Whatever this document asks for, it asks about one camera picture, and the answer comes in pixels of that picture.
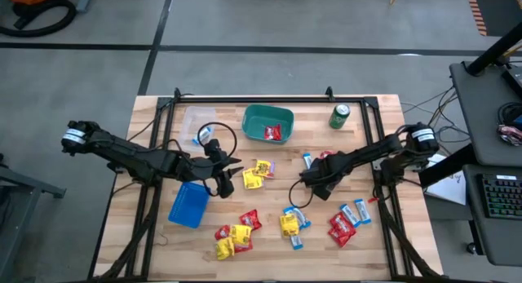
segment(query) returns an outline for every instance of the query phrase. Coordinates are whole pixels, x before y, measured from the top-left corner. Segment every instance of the yellow candy bag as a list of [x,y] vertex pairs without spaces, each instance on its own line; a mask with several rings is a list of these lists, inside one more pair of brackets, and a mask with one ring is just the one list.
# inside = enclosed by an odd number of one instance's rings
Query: yellow candy bag
[[234,244],[231,237],[219,239],[215,245],[218,260],[224,260],[229,256],[234,256]]
[[250,234],[252,233],[252,227],[246,225],[232,225],[230,235],[232,236],[232,242],[235,245],[249,246],[250,245]]
[[284,237],[291,237],[299,234],[299,222],[295,214],[286,214],[279,218],[281,221],[281,230]]
[[255,165],[254,174],[257,176],[263,176],[265,178],[273,179],[275,169],[276,165],[273,161],[258,160]]
[[256,189],[263,186],[263,177],[254,175],[254,169],[243,171],[243,182],[245,189]]

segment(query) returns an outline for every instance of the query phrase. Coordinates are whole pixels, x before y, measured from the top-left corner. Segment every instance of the green bowl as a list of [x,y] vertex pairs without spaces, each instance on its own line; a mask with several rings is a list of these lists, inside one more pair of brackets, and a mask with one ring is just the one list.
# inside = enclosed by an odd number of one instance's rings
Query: green bowl
[[[267,140],[264,131],[267,126],[281,124],[281,140]],[[270,144],[284,144],[294,129],[294,113],[287,108],[278,108],[264,104],[251,104],[246,108],[241,125],[246,137]]]

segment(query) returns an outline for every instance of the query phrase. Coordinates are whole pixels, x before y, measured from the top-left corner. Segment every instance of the butcher block tabletop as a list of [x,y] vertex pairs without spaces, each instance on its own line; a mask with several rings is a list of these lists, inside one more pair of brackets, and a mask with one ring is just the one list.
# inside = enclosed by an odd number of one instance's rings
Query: butcher block tabletop
[[[385,135],[394,133],[405,123],[397,95],[378,97]],[[127,138],[142,130],[154,118],[156,96],[139,96],[130,120]],[[237,134],[237,150],[234,157],[241,163],[229,166],[255,166],[256,160],[274,161],[275,179],[265,179],[259,189],[246,190],[241,172],[234,175],[234,193],[226,199],[211,197],[199,228],[187,228],[168,220],[181,183],[164,179],[161,205],[157,217],[154,246],[148,279],[150,281],[348,281],[390,279],[387,256],[380,224],[377,202],[368,203],[372,197],[374,181],[370,165],[356,168],[344,177],[328,201],[314,197],[303,213],[312,226],[300,232],[301,250],[293,250],[290,239],[281,236],[279,217],[290,206],[290,186],[299,179],[305,169],[304,153],[319,157],[325,150],[349,153],[366,143],[365,128],[359,104],[349,104],[351,115],[340,130],[331,129],[328,122],[335,103],[271,104],[288,108],[294,113],[294,131],[284,145],[267,144],[247,139],[241,131],[243,114],[249,104],[176,104],[171,139],[179,137],[185,110],[189,106],[215,108],[217,120],[228,124]],[[376,128],[372,109],[369,108],[374,140]],[[164,125],[160,125],[158,143],[161,143]],[[152,126],[133,139],[148,147]],[[230,152],[233,138],[230,131],[216,126],[214,138],[221,149]],[[409,179],[418,176],[407,173]],[[127,174],[117,177],[114,190],[131,182]],[[101,275],[113,264],[131,239],[135,221],[140,185],[135,184],[115,194],[110,202],[108,216],[102,233],[100,251],[95,263],[94,275]],[[405,231],[415,249],[432,269],[442,273],[430,219],[422,195],[422,189],[414,184],[402,183],[397,187]],[[302,205],[310,197],[310,190],[298,184],[292,192],[292,200]],[[347,203],[356,212],[355,199],[366,201],[372,222],[362,224],[356,235],[339,248],[328,231],[330,218]],[[252,232],[252,250],[218,261],[215,251],[215,232],[225,224],[239,224],[239,216],[256,209],[263,225]],[[141,269],[144,241],[138,249],[135,269]],[[394,239],[394,249],[400,273],[404,273],[400,247]]]

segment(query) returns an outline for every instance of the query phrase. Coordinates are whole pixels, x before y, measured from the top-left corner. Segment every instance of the red candy bag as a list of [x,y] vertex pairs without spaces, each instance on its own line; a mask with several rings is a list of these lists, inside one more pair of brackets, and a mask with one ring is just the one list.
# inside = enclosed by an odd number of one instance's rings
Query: red candy bag
[[241,221],[241,223],[243,225],[251,226],[252,231],[257,230],[257,229],[261,228],[261,226],[263,226],[259,222],[257,210],[251,210],[250,212],[243,214],[242,216],[239,217],[239,220]]
[[334,151],[324,151],[321,153],[321,155],[319,156],[319,159],[322,160],[324,159],[325,157],[328,157],[328,155],[330,154],[335,154]]
[[251,250],[253,248],[254,248],[254,245],[252,245],[252,237],[251,237],[248,246],[234,245],[234,252],[237,254],[239,252]]
[[214,237],[215,237],[215,240],[219,240],[219,239],[227,238],[229,234],[230,234],[230,226],[224,225],[214,234]]
[[337,242],[337,244],[339,245],[339,247],[343,247],[346,245],[346,243],[348,242],[348,240],[350,239],[349,236],[345,235],[345,236],[341,236],[339,235],[339,232],[337,231],[337,229],[335,228],[331,228],[329,231],[328,231],[328,234],[330,236],[332,236],[332,238],[334,238],[334,241]]
[[355,227],[353,227],[352,223],[344,218],[343,212],[338,212],[332,219],[330,219],[330,223],[342,237],[346,236],[349,239],[356,234]]
[[264,138],[266,140],[281,140],[281,124],[267,126],[264,129]]

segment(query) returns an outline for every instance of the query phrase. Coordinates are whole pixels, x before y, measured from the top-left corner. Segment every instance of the keyboard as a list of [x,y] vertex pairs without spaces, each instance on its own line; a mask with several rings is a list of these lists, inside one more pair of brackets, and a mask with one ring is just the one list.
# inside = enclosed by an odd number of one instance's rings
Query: keyboard
[[522,220],[522,177],[478,175],[486,216]]

